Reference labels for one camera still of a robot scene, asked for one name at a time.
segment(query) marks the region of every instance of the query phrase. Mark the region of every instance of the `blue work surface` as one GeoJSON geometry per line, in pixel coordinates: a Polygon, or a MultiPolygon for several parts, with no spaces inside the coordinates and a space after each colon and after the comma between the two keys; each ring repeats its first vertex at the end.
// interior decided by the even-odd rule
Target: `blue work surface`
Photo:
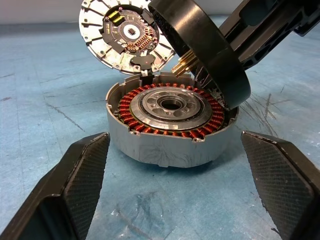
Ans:
{"type": "MultiPolygon", "coordinates": [[[[1,26],[0,46],[2,232],[70,144],[109,130],[105,97],[127,76],[96,60],[73,23],[1,26]]],[[[252,95],[240,106],[231,144],[206,165],[143,164],[111,142],[87,239],[279,240],[240,134],[291,141],[319,167],[319,63],[320,26],[305,38],[292,33],[249,69],[252,95]]]]}

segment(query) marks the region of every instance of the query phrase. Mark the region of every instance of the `scratched surface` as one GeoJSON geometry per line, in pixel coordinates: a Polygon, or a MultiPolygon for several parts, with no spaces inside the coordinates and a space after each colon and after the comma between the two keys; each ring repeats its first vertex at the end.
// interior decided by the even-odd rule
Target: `scratched surface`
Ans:
{"type": "MultiPolygon", "coordinates": [[[[232,143],[214,162],[160,168],[111,143],[87,239],[279,240],[240,133],[292,141],[320,167],[319,41],[320,27],[305,38],[291,34],[247,71],[252,95],[240,107],[232,143]]],[[[108,131],[105,96],[126,76],[91,55],[77,24],[0,26],[0,46],[2,232],[71,143],[108,131]]]]}

